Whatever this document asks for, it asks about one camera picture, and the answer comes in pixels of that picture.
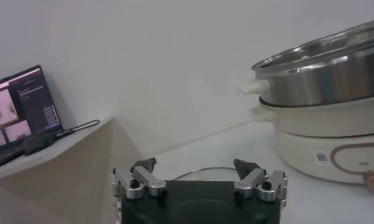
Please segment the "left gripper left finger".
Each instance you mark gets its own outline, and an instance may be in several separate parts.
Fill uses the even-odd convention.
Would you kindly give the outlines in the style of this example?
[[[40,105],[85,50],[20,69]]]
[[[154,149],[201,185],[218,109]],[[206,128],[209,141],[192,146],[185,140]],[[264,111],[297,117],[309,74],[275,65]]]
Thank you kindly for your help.
[[[150,196],[161,198],[167,194],[167,183],[153,175],[157,163],[155,157],[136,161],[129,169],[113,168],[111,178],[114,206],[122,212],[122,198],[138,200],[143,198],[145,190]]]

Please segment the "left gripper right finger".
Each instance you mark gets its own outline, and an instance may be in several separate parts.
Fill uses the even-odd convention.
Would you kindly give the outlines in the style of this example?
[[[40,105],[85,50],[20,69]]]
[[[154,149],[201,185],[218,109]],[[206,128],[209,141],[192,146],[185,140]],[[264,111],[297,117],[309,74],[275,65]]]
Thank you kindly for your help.
[[[234,183],[234,196],[237,201],[256,196],[263,202],[279,201],[283,209],[288,204],[288,176],[275,170],[272,173],[258,164],[234,159],[233,164],[240,178]]]

